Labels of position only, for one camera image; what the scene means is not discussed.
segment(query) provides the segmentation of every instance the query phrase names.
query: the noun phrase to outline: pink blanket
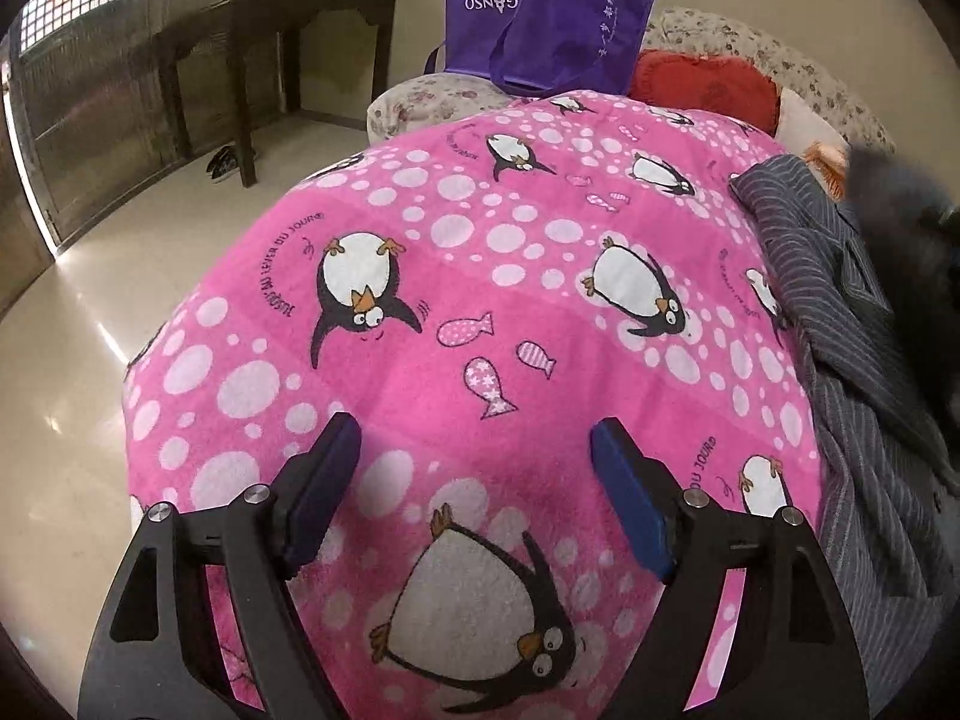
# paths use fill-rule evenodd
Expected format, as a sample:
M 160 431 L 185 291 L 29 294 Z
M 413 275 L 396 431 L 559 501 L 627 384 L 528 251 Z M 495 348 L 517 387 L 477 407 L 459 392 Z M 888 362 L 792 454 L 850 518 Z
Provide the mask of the pink blanket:
M 315 173 L 128 377 L 131 493 L 226 504 L 348 410 L 360 464 L 291 591 L 350 715 L 597 717 L 659 596 L 593 477 L 593 423 L 618 416 L 724 506 L 816 521 L 808 402 L 727 188 L 780 152 L 732 119 L 574 92 Z M 719 685 L 738 580 L 691 704 Z

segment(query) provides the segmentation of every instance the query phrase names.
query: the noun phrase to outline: striped garment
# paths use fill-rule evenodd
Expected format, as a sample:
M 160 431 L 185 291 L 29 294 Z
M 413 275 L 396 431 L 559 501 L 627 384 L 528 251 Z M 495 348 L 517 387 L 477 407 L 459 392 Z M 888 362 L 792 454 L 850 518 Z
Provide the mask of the striped garment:
M 802 160 L 776 156 L 731 185 L 754 217 L 793 326 L 824 470 L 819 539 L 850 614 L 876 714 L 954 603 L 960 490 L 902 355 L 848 209 Z

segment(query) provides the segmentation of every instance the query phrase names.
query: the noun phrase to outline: metal screw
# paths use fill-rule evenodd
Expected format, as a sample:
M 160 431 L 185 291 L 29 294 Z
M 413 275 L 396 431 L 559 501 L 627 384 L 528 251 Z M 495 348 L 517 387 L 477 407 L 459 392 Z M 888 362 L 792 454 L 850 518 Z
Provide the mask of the metal screw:
M 147 519 L 150 522 L 163 522 L 167 517 L 170 516 L 172 507 L 166 501 L 160 501 L 160 503 L 153 504 L 150 509 L 147 509 Z
M 710 502 L 710 496 L 698 488 L 687 488 L 683 491 L 683 502 L 694 509 L 702 509 Z
M 781 517 L 784 518 L 787 525 L 803 525 L 803 522 L 805 522 L 803 512 L 792 506 L 784 506 L 781 509 Z
M 247 503 L 263 503 L 270 497 L 270 488 L 267 485 L 250 485 L 243 491 L 243 499 Z

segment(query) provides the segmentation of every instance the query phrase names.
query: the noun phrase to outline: wooden table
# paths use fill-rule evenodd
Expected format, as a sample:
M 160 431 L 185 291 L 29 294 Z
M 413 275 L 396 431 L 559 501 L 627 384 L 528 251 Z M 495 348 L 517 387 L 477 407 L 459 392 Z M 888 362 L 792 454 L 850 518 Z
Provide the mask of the wooden table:
M 233 120 L 240 161 L 240 179 L 245 187 L 256 184 L 250 134 L 250 107 L 247 102 L 247 71 L 244 53 L 254 43 L 280 35 L 280 79 L 285 109 L 301 108 L 301 62 L 299 30 L 320 11 L 356 10 L 371 26 L 377 27 L 373 57 L 371 101 L 387 91 L 390 43 L 394 33 L 397 0 L 222 0 L 203 10 L 183 16 L 154 36 L 157 72 L 167 124 L 174 134 L 176 154 L 193 158 L 193 146 L 184 117 L 184 99 L 179 87 L 176 63 L 190 55 L 198 43 L 213 35 L 227 37 L 227 73 L 232 90 Z

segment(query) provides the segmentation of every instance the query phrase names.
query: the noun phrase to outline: red cloth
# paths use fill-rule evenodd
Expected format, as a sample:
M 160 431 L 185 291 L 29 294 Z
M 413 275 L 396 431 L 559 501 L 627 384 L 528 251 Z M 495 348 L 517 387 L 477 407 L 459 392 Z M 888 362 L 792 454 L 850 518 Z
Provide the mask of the red cloth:
M 698 58 L 659 49 L 640 52 L 628 93 L 663 108 L 695 108 L 733 116 L 768 135 L 776 134 L 779 90 L 738 56 Z

